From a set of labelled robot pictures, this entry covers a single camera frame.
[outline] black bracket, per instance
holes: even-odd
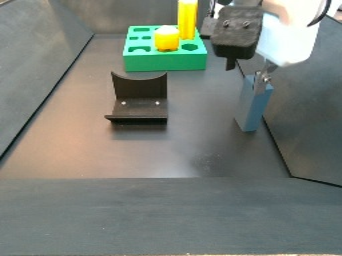
[[[215,55],[227,58],[226,70],[236,68],[237,59],[250,59],[254,56],[262,19],[264,11],[260,6],[225,6],[221,9],[210,40]]]
[[[130,79],[114,72],[113,83],[117,101],[113,122],[167,122],[167,73],[151,79]]]

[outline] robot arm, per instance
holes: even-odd
[[[260,1],[236,0],[233,5],[248,6],[252,2],[256,4]],[[342,0],[264,0],[257,52],[280,67],[305,61],[314,48],[320,18],[329,7],[330,12],[336,11],[340,4]],[[222,7],[217,4],[217,14]]]

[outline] green block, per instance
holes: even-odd
[[[179,41],[177,51],[159,52],[154,31],[159,26],[129,28],[123,59],[126,71],[201,70],[207,65],[207,49],[197,31],[194,40]]]

